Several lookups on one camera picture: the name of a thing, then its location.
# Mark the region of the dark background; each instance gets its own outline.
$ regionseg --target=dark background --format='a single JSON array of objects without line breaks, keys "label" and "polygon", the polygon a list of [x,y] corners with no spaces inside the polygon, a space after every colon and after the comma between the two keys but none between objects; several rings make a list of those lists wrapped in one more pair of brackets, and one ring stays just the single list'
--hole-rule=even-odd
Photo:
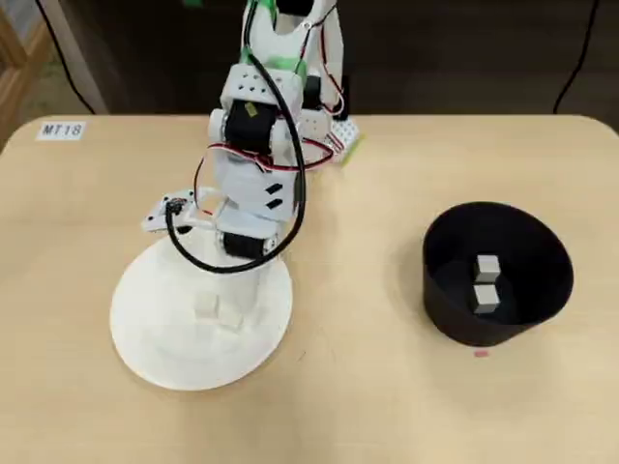
[{"label": "dark background", "polygon": [[[550,113],[592,0],[339,0],[354,113]],[[61,0],[113,113],[209,113],[246,0]],[[619,129],[619,0],[561,107]]]}]

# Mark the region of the black bowl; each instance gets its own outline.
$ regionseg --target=black bowl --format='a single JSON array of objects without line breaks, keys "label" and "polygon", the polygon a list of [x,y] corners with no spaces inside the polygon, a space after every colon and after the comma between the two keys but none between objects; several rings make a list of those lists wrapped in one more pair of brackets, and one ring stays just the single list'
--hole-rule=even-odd
[{"label": "black bowl", "polygon": [[[499,257],[501,300],[490,314],[471,308],[473,263]],[[439,216],[424,237],[424,304],[446,336],[492,346],[555,316],[568,302],[574,270],[568,252],[539,220],[512,206],[465,203]]]}]

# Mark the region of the white cube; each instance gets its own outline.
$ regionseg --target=white cube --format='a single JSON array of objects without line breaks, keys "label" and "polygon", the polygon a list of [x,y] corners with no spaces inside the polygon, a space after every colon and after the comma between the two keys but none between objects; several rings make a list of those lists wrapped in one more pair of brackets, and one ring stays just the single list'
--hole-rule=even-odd
[{"label": "white cube", "polygon": [[225,300],[220,300],[217,309],[217,319],[222,329],[239,332],[243,325],[243,313],[239,311],[239,307]]},{"label": "white cube", "polygon": [[474,305],[473,312],[475,314],[490,314],[499,306],[499,294],[494,285],[475,285],[474,287]]},{"label": "white cube", "polygon": [[501,275],[499,257],[494,254],[478,254],[475,263],[475,283],[494,283]]},{"label": "white cube", "polygon": [[193,308],[196,321],[215,319],[217,317],[217,307],[220,297],[211,291],[199,292],[195,298]]}]

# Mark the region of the tabletop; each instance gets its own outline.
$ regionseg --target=tabletop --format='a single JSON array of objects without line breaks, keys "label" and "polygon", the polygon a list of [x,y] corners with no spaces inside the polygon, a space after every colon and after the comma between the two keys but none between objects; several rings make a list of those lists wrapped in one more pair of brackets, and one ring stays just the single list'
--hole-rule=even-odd
[{"label": "tabletop", "polygon": [[[360,117],[345,167],[309,176],[285,254],[293,317],[273,357],[214,391],[165,391],[117,357],[110,301],[188,188],[204,117],[79,117],[79,141],[21,128],[0,156],[0,460],[50,463],[617,463],[619,138],[583,117]],[[474,200],[565,244],[575,290],[491,348],[421,304],[421,240]]]}]

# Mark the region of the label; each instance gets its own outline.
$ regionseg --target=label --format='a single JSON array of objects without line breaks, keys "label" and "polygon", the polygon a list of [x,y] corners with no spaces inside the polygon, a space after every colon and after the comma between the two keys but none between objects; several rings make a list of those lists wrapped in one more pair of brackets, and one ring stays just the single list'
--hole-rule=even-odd
[{"label": "label", "polygon": [[254,118],[258,115],[258,110],[251,101],[245,103],[245,110],[248,112],[251,118]]},{"label": "label", "polygon": [[43,121],[37,140],[80,140],[85,132],[84,121]]}]

